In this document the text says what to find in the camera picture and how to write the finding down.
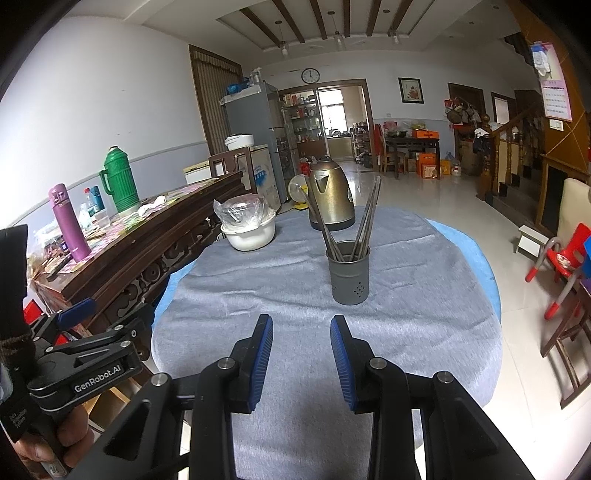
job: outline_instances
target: purple water bottle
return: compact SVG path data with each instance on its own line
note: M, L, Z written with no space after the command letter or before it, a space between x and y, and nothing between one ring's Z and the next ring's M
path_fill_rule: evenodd
M58 183L49 191L49 201L74 261L84 260L90 255L90 247L78 224L68 191L63 183Z

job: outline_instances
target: red plastic chair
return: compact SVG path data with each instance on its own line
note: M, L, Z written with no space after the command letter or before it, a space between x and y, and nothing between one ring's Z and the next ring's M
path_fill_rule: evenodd
M552 302L550 307L548 307L548 309L544 313L544 318L546 320L550 320L554 316L554 314L558 311L558 308L560 307L566 296L573 288L575 282L581 277L581 265L583 264L583 260L585 258L585 255L587 254L583 244L585 240L587 240L587 238L589 238L590 236L591 229L589 229L589 227L587 227L587 225L585 225L584 223L580 223L577 225L573 237L570 239L568 245L566 245L566 247L564 247L560 251L554 250L554 247L556 246L558 249L560 249L560 239L557 236L552 237L545 244L544 248L538 256L538 260L535 261L535 265L531 267L531 270L525 277L526 282L532 281L538 273L538 270L542 266L542 263L544 263L544 260L548 258L548 260L550 260L550 262L556 269L554 281L558 281L558 279L560 278L559 275L562 275L564 278L567 279L566 286L564 287L560 295L558 295L558 298L554 302ZM560 264L557 258L559 254L565 257L568 261L570 261L571 269L564 268Z

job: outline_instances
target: pendant light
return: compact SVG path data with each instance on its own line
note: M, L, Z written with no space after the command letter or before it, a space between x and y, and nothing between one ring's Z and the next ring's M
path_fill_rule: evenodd
M400 43L400 38L396 33L396 30L394 30L393 28L390 28L390 30L388 30L388 36L392 39L392 43L394 45L398 45Z
M345 45L345 38L343 37L343 35L341 35L341 33L336 28L335 17L334 17L335 11L329 10L327 13L333 19L333 25L335 26L335 34L333 35L333 38L335 40L337 49L341 50L341 51L347 50L347 45Z
M287 45L287 42L283 39L283 31L281 30L281 24L283 22L281 20L276 20L275 25L279 27L279 35L281 36L281 44L279 48L281 49L281 55L283 55L284 59L288 59L290 56L290 51Z

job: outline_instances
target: red chair leg tip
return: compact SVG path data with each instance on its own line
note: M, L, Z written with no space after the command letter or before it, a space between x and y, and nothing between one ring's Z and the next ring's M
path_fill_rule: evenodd
M544 313L544 318L546 320L550 320L554 315L556 315L558 308L560 308L560 305L558 305L555 301L552 302L550 308L548 308L548 310L546 310L546 313Z
M529 273L525 276L525 281L527 283L531 282L537 273L538 273L538 269L535 267L532 267L532 269L529 271Z

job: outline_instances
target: metal screw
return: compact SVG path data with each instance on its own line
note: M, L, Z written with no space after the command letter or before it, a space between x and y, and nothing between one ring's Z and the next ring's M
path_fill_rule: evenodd
M220 360L217 361L218 368L221 368L222 370L228 370L232 368L234 365L236 365L236 361L233 358L230 358L229 356L220 358Z
M150 378L150 383L155 387L160 387L161 385L164 385L167 381L167 374L155 374L152 378Z
M376 370L381 370L382 368L386 368L388 362L381 358L380 356L375 356L369 361L369 366L371 368L375 368Z
M437 379L441 383L448 384L453 382L453 375L447 370L444 370L442 372L437 372Z

